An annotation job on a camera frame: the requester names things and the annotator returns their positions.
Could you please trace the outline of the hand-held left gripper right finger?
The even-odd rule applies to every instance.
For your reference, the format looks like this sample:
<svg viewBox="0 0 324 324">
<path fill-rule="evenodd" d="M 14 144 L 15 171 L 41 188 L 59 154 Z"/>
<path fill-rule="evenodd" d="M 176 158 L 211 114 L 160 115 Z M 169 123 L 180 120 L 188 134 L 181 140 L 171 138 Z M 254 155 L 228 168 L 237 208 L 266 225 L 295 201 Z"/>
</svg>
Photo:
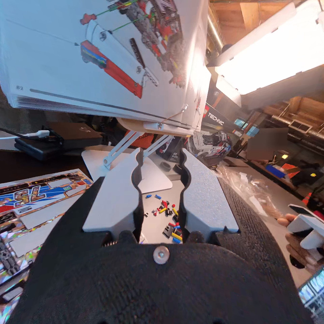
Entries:
<svg viewBox="0 0 324 324">
<path fill-rule="evenodd" d="M 192 232 L 200 232 L 204 243 L 213 233 L 239 233 L 239 226 L 216 176 L 188 150 L 180 150 L 179 224 L 185 243 Z"/>
</svg>

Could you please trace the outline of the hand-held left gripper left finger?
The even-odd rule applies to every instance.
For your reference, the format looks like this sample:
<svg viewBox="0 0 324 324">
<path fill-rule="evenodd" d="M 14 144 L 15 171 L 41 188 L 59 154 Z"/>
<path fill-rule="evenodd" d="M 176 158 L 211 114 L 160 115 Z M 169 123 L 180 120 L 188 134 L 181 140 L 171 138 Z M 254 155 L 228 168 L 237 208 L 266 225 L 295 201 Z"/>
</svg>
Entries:
<svg viewBox="0 0 324 324">
<path fill-rule="evenodd" d="M 100 177 L 99 189 L 83 224 L 84 232 L 109 232 L 113 240 L 130 231 L 140 241 L 144 220 L 142 180 L 143 149 L 137 148 Z"/>
</svg>

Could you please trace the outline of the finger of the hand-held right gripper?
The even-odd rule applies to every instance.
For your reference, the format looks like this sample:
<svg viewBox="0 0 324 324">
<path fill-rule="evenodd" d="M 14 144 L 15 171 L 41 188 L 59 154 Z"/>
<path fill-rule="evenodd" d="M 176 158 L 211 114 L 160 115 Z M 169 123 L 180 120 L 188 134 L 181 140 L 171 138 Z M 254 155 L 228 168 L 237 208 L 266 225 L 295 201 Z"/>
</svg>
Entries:
<svg viewBox="0 0 324 324">
<path fill-rule="evenodd" d="M 324 234 L 324 222 L 318 217 L 299 214 L 287 226 L 287 230 L 290 233 L 298 233 L 309 229 L 313 229 L 319 234 Z"/>
<path fill-rule="evenodd" d="M 301 242 L 300 246 L 303 249 L 317 249 L 323 248 L 324 245 L 324 237 L 318 233 L 315 229 L 312 230 Z"/>
</svg>

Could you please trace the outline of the lego race car model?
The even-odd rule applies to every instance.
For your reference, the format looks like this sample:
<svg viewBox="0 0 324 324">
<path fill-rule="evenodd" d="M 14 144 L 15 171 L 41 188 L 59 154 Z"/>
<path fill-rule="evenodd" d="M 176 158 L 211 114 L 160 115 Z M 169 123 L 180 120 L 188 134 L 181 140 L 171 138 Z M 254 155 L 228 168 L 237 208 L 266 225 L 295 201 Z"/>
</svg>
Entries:
<svg viewBox="0 0 324 324">
<path fill-rule="evenodd" d="M 324 271 L 323 269 L 312 276 L 298 289 L 299 297 L 304 307 L 317 315 L 324 306 Z"/>
</svg>

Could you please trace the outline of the lego instruction booklet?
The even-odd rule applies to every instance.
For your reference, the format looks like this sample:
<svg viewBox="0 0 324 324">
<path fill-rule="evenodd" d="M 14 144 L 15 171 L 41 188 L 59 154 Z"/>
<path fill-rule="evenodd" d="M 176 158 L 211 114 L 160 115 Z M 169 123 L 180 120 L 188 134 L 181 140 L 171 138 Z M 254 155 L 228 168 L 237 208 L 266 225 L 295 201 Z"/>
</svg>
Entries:
<svg viewBox="0 0 324 324">
<path fill-rule="evenodd" d="M 13 108 L 201 129 L 209 1 L 1 1 Z"/>
</svg>

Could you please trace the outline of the pile of small lego pieces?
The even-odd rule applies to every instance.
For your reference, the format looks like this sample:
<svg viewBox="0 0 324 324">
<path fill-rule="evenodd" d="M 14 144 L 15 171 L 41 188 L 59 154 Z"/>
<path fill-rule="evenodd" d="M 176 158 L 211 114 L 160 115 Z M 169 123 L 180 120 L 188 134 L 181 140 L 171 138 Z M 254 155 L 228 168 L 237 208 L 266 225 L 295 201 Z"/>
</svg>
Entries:
<svg viewBox="0 0 324 324">
<path fill-rule="evenodd" d="M 145 244 L 181 244 L 182 235 L 174 213 L 174 206 L 168 203 L 168 198 L 160 194 L 145 194 L 144 221 L 142 235 Z"/>
</svg>

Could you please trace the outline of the lego set box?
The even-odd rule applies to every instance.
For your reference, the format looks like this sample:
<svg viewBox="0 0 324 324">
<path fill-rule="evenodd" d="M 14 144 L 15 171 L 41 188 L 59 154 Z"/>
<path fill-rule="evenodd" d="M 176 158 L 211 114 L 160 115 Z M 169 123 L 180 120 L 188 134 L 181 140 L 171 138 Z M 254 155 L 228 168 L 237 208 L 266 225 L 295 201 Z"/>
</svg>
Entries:
<svg viewBox="0 0 324 324">
<path fill-rule="evenodd" d="M 185 148 L 210 167 L 221 162 L 243 134 L 244 131 L 238 125 L 207 103 L 201 131 L 190 137 L 173 136 L 156 149 L 156 154 L 166 161 L 179 163 L 180 148 Z"/>
</svg>

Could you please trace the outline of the person's right hand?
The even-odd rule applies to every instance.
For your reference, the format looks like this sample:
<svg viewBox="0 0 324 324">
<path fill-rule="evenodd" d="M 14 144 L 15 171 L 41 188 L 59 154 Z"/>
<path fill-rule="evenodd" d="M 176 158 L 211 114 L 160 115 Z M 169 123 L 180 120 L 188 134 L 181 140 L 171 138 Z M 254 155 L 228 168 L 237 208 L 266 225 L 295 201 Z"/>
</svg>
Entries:
<svg viewBox="0 0 324 324">
<path fill-rule="evenodd" d="M 284 217 L 278 218 L 277 222 L 279 225 L 285 228 L 296 218 L 295 215 L 287 213 Z M 305 269 L 309 272 L 316 272 L 316 266 L 318 261 L 309 253 L 308 250 L 303 249 L 300 245 L 300 238 L 292 233 L 287 232 L 285 238 L 288 242 L 286 245 L 287 251 L 294 259 L 296 259 Z"/>
</svg>

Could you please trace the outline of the clear plastic bag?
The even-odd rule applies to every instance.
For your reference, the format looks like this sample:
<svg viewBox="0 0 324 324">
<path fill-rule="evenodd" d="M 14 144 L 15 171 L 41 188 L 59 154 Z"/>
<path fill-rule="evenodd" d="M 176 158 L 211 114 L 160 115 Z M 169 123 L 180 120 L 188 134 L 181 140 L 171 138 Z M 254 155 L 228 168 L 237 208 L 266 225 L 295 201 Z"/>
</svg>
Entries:
<svg viewBox="0 0 324 324">
<path fill-rule="evenodd" d="M 274 219 L 283 218 L 284 215 L 273 203 L 267 184 L 243 172 L 234 171 L 233 168 L 220 164 L 216 174 L 222 178 L 253 210 L 261 217 Z"/>
</svg>

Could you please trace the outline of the holographic sticker sheet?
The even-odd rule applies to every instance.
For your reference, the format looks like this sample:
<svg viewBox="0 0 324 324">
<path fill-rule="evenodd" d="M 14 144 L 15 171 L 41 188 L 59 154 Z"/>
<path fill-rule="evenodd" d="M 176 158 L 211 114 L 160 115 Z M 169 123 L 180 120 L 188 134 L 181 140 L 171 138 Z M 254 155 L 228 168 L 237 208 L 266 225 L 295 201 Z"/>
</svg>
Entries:
<svg viewBox="0 0 324 324">
<path fill-rule="evenodd" d="M 80 169 L 1 183 L 0 323 L 17 305 L 46 238 L 92 184 Z"/>
</svg>

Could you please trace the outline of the black power adapter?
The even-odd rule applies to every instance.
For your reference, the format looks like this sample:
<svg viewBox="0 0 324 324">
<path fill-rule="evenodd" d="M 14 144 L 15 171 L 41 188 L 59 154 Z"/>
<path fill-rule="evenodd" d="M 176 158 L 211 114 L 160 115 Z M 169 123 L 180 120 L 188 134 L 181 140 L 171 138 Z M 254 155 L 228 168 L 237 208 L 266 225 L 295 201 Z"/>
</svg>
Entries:
<svg viewBox="0 0 324 324">
<path fill-rule="evenodd" d="M 64 150 L 102 144 L 103 136 L 84 123 L 52 122 L 48 124 L 51 136 Z"/>
</svg>

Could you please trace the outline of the paned window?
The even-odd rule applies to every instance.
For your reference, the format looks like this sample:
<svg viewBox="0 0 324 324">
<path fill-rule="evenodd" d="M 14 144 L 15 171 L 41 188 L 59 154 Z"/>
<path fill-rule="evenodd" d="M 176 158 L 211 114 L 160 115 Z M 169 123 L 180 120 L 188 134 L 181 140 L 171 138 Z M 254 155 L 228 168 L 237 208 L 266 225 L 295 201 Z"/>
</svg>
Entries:
<svg viewBox="0 0 324 324">
<path fill-rule="evenodd" d="M 234 124 L 237 125 L 242 131 L 245 131 L 249 123 L 243 119 L 237 118 Z M 253 124 L 246 132 L 246 134 L 250 137 L 254 137 L 256 134 L 258 134 L 258 132 L 259 132 L 259 128 L 257 127 L 256 124 Z"/>
</svg>

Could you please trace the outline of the black charger block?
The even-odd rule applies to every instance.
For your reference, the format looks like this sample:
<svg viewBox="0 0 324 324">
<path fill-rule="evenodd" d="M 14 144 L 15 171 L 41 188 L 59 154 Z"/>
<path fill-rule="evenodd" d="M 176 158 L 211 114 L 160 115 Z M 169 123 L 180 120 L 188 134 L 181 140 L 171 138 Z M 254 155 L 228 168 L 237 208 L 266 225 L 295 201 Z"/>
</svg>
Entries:
<svg viewBox="0 0 324 324">
<path fill-rule="evenodd" d="M 57 143 L 22 138 L 15 139 L 14 147 L 39 161 L 50 160 L 65 152 Z"/>
</svg>

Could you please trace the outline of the LED panel light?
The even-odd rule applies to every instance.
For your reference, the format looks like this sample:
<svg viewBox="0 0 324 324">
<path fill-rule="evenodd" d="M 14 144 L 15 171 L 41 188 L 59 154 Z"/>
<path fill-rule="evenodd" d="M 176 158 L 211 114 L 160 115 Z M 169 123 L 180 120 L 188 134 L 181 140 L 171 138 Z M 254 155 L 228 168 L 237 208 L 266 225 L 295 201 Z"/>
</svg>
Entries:
<svg viewBox="0 0 324 324">
<path fill-rule="evenodd" d="M 290 98 L 323 102 L 323 1 L 291 2 L 208 67 L 217 89 L 249 110 Z"/>
</svg>

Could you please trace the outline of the white duct vent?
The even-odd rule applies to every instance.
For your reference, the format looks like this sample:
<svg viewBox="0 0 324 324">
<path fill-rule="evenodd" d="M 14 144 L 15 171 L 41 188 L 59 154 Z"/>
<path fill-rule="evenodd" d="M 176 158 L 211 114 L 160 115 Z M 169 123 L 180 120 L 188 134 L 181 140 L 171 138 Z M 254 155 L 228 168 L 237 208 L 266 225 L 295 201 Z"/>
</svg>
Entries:
<svg viewBox="0 0 324 324">
<path fill-rule="evenodd" d="M 306 123 L 303 123 L 299 120 L 296 120 L 296 119 L 293 119 L 289 126 L 289 128 L 292 128 L 298 132 L 301 132 L 303 134 L 307 134 L 310 130 L 312 130 L 313 126 L 309 125 L 309 124 L 306 124 Z"/>
</svg>

